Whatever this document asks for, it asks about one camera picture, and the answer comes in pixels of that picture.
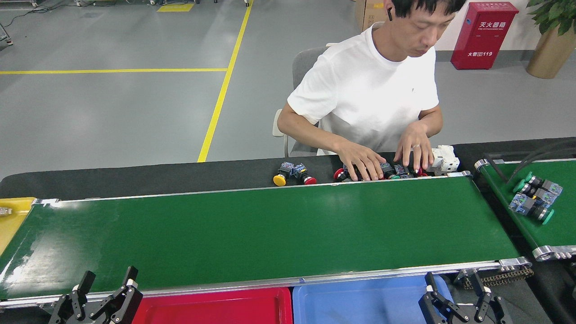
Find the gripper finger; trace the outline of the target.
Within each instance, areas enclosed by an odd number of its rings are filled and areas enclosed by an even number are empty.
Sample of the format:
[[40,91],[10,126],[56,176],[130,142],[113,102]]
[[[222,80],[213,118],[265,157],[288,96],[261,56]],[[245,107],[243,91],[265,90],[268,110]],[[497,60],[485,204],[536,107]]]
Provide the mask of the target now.
[[463,306],[451,302],[439,293],[431,272],[426,273],[426,292],[419,300],[419,307],[428,324],[466,324],[471,316]]
[[501,298],[492,293],[486,287],[477,272],[470,275],[470,283],[477,294],[478,302],[475,306],[476,312],[474,322],[480,324],[506,324],[507,316],[504,313],[504,307],[500,303]]
[[89,304],[91,324],[131,324],[143,298],[135,281],[138,269],[129,266],[124,283],[101,301]]
[[56,302],[54,311],[49,320],[50,324],[79,324],[85,320],[90,320],[90,315],[86,313],[89,293],[95,280],[92,271],[85,271],[80,283],[76,285],[70,294],[61,295]]

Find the person's right hand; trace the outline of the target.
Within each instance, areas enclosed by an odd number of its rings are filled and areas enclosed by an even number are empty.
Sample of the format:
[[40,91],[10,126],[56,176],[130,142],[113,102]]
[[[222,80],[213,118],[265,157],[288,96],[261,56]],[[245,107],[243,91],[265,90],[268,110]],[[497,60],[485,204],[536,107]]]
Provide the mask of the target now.
[[387,161],[373,150],[344,140],[335,146],[334,152],[347,166],[353,181],[383,179],[381,164]]

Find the person's left hand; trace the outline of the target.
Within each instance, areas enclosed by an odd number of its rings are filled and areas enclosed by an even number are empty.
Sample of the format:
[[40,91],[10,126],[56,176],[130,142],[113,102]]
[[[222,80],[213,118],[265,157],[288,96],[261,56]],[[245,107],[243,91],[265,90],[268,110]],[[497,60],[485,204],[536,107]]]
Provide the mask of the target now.
[[434,162],[431,144],[428,136],[428,124],[423,120],[410,123],[400,137],[394,156],[395,162],[407,166],[412,158],[413,169],[427,170]]

